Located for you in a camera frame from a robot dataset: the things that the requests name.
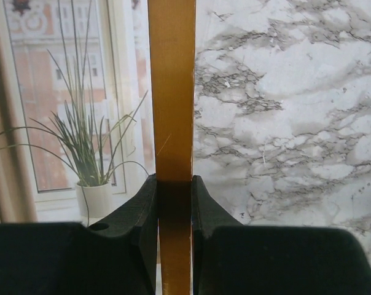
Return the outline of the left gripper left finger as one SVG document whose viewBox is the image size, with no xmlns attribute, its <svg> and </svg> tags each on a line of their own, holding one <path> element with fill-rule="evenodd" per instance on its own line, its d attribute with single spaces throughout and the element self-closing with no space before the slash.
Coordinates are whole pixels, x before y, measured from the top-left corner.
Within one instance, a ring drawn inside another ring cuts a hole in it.
<svg viewBox="0 0 371 295">
<path fill-rule="evenodd" d="M 154 294 L 157 180 L 85 227 L 0 224 L 0 294 Z"/>
</svg>

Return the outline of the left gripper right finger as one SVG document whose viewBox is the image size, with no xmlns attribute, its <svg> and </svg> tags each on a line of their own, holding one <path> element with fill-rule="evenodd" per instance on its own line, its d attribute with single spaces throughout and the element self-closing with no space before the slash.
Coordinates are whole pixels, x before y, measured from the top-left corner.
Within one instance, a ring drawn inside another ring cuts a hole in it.
<svg viewBox="0 0 371 295">
<path fill-rule="evenodd" d="M 194 294 L 371 294 L 371 267 L 348 231 L 245 226 L 192 180 Z"/>
</svg>

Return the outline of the wooden picture frame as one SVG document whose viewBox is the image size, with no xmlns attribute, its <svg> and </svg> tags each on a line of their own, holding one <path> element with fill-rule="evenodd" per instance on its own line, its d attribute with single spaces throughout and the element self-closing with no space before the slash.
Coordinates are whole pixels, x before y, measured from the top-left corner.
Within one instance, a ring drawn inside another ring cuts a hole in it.
<svg viewBox="0 0 371 295">
<path fill-rule="evenodd" d="M 148 1 L 164 294 L 190 294 L 195 1 Z"/>
</svg>

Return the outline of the plant window photo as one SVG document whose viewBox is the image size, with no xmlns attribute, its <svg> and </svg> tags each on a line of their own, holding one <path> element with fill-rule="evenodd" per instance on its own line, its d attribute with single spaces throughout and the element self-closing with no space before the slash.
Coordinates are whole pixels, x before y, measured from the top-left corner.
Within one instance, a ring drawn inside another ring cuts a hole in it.
<svg viewBox="0 0 371 295">
<path fill-rule="evenodd" d="M 0 223 L 107 216 L 152 171 L 131 1 L 0 1 Z"/>
</svg>

